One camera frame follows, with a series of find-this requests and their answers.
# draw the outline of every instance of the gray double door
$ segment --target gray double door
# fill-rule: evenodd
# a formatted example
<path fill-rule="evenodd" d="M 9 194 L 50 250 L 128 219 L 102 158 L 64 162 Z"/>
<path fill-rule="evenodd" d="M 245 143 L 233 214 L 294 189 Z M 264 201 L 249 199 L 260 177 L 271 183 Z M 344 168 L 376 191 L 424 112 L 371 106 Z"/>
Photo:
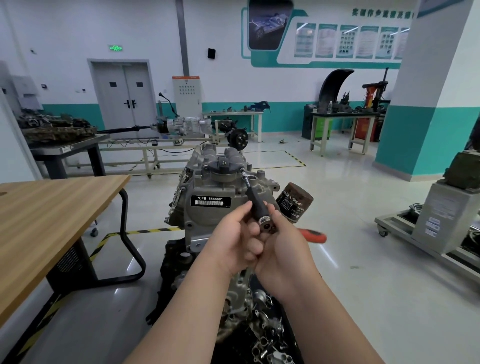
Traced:
<path fill-rule="evenodd" d="M 148 126 L 156 122 L 156 105 L 148 66 L 139 62 L 92 62 L 105 129 Z M 151 129 L 112 134 L 115 139 L 152 138 Z"/>

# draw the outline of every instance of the barcode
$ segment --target barcode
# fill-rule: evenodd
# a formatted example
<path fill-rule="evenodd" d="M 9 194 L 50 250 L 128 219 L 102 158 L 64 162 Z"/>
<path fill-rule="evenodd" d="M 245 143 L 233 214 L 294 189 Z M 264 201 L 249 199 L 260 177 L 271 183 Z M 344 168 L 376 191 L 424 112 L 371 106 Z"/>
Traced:
<path fill-rule="evenodd" d="M 223 201 L 204 201 L 204 200 L 195 200 L 196 205 L 212 205 L 212 206 L 222 206 Z"/>

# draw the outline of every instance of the red handle tool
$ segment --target red handle tool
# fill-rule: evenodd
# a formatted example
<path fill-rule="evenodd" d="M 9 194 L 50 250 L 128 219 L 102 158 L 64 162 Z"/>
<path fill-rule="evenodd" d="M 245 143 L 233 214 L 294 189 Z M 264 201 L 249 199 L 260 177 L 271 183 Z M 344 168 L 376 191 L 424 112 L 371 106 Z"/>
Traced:
<path fill-rule="evenodd" d="M 310 243 L 320 243 L 323 244 L 327 241 L 327 236 L 322 232 L 310 230 L 310 229 L 299 229 L 300 233 L 303 235 L 306 241 Z"/>

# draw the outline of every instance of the oil filter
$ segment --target oil filter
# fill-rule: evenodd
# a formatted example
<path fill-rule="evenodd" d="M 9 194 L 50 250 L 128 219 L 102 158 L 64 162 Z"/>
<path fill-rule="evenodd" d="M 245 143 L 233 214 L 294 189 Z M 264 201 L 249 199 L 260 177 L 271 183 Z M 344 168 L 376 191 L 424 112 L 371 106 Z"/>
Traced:
<path fill-rule="evenodd" d="M 282 215 L 296 223 L 312 204 L 313 197 L 303 188 L 290 182 L 278 195 L 276 202 Z"/>

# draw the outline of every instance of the electrical control panel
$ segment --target electrical control panel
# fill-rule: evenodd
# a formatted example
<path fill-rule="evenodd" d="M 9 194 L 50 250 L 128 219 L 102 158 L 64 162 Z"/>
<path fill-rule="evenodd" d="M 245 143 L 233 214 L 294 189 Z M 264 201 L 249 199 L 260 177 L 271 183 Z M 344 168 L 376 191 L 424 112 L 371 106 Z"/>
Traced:
<path fill-rule="evenodd" d="M 202 117 L 202 92 L 199 76 L 173 76 L 177 114 L 183 118 Z"/>

